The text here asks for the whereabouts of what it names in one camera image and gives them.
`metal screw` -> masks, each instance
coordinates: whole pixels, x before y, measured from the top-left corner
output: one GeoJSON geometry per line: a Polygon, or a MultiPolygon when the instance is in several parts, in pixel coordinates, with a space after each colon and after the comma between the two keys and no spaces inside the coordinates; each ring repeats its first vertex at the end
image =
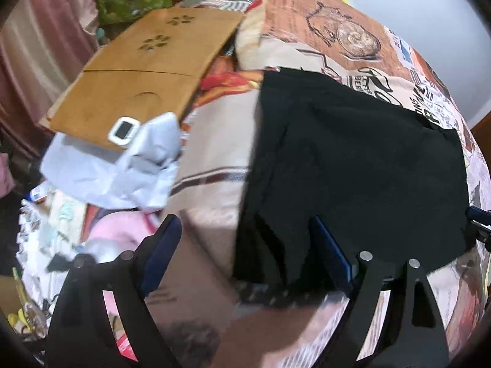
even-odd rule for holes
{"type": "Polygon", "coordinates": [[[360,252],[360,259],[364,260],[365,262],[369,262],[373,259],[373,254],[364,250],[363,252],[360,252]]]}
{"type": "Polygon", "coordinates": [[[416,259],[409,259],[409,265],[412,267],[412,268],[419,268],[419,266],[421,265],[419,263],[418,260],[416,259]]]}
{"type": "Polygon", "coordinates": [[[124,261],[128,261],[128,260],[131,260],[133,258],[133,251],[131,250],[125,250],[124,252],[121,252],[121,254],[119,255],[119,257],[121,258],[121,260],[124,260],[124,261]]]}
{"type": "Polygon", "coordinates": [[[83,257],[78,257],[73,262],[73,267],[75,267],[75,268],[81,268],[81,267],[83,267],[83,264],[84,263],[85,263],[85,260],[83,259],[83,257]]]}

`white cloth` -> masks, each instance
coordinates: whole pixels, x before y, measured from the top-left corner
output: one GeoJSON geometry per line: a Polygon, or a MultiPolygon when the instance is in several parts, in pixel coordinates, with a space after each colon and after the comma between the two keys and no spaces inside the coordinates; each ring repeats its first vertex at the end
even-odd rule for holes
{"type": "Polygon", "coordinates": [[[57,133],[41,173],[67,195],[104,209],[161,209],[177,173],[180,136],[171,112],[145,123],[122,153],[57,133]]]}

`wooden board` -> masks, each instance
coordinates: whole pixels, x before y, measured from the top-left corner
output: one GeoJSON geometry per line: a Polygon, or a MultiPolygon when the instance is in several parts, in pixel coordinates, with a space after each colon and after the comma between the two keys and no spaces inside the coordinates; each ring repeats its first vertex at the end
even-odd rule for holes
{"type": "Polygon", "coordinates": [[[117,119],[179,118],[244,17],[202,8],[154,10],[106,46],[67,92],[51,128],[104,148],[117,119]]]}
{"type": "Polygon", "coordinates": [[[489,112],[472,130],[472,135],[477,141],[484,159],[490,167],[491,164],[491,112],[489,112]]]}
{"type": "Polygon", "coordinates": [[[139,71],[84,72],[51,121],[51,128],[100,147],[119,150],[107,139],[116,120],[141,123],[164,112],[186,109],[198,77],[139,71]]]}
{"type": "Polygon", "coordinates": [[[242,13],[225,10],[154,10],[112,41],[85,70],[200,76],[242,18],[242,13]],[[145,45],[153,49],[142,48],[145,45]]]}

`black towel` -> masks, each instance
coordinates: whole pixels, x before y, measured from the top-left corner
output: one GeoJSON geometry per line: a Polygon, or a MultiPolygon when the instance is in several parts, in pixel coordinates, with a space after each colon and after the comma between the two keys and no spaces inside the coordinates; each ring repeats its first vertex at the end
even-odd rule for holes
{"type": "Polygon", "coordinates": [[[261,125],[237,230],[234,277],[300,291],[328,275],[308,231],[428,271],[471,246],[458,134],[320,73],[266,71],[261,125]]]}

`patterned blanket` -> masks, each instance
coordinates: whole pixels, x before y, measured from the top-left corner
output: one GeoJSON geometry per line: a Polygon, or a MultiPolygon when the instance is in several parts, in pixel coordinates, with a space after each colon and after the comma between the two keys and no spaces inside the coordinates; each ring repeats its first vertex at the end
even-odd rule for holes
{"type": "MultiPolygon", "coordinates": [[[[337,292],[321,302],[308,294],[271,295],[266,286],[230,278],[263,69],[321,72],[455,128],[470,203],[491,209],[491,182],[479,147],[445,85],[403,39],[338,0],[256,0],[251,7],[236,38],[242,71],[205,78],[184,123],[185,151],[165,210],[181,218],[183,236],[159,289],[146,299],[185,368],[309,368],[348,302],[337,292]]],[[[482,316],[488,267],[489,254],[478,244],[428,277],[451,356],[482,316]]],[[[381,292],[359,358],[373,353],[388,301],[389,291],[381,292]]]]}

